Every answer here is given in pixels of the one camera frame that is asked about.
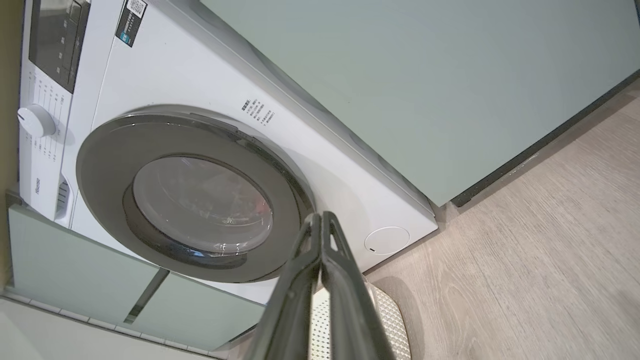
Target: cabinet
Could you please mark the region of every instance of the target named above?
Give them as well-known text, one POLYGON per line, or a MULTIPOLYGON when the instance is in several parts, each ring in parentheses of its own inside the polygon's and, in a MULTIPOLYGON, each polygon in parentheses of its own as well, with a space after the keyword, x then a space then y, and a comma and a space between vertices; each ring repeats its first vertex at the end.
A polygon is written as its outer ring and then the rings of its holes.
POLYGON ((9 209, 9 230, 14 292, 114 325, 158 270, 21 206, 9 209))
POLYGON ((640 69, 633 0, 201 0, 436 205, 640 69))
POLYGON ((22 206, 9 209, 13 292, 183 345, 214 350, 255 325, 264 306, 169 274, 124 323, 159 268, 22 206))
POLYGON ((211 351, 255 325, 263 311, 262 305, 169 274, 130 327, 211 351))

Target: white washing machine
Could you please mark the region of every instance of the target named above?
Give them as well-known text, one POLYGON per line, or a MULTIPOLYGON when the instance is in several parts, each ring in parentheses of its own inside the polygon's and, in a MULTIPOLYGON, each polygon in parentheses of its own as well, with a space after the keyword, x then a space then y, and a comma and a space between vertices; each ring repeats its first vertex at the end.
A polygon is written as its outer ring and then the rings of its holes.
POLYGON ((361 270, 437 228, 425 196, 198 1, 28 0, 20 192, 130 256, 268 301, 305 217, 361 270))

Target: round drain cap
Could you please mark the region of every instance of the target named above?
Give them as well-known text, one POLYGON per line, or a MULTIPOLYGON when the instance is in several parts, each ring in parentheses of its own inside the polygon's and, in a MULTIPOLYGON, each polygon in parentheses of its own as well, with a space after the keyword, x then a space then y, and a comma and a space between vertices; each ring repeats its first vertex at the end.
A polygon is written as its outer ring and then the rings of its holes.
POLYGON ((367 236, 364 246, 378 255, 389 255, 402 250, 409 243, 409 232, 398 226, 382 227, 367 236))

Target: washing machine door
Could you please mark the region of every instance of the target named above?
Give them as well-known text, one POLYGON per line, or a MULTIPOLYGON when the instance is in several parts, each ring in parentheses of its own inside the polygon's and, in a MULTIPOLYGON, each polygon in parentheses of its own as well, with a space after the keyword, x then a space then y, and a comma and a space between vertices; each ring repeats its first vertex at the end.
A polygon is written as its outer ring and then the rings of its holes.
POLYGON ((76 171, 94 217, 141 257, 250 282, 278 275, 313 212, 290 166, 221 115, 142 112, 92 131, 76 171))

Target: control knob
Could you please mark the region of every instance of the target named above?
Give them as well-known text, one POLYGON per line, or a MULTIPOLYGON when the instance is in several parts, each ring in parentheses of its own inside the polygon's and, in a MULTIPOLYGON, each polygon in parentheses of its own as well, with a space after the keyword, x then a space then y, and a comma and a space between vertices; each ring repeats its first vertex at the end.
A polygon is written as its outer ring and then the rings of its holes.
POLYGON ((18 121, 27 133, 41 138, 56 132, 56 123, 42 106, 32 104, 18 109, 18 121))

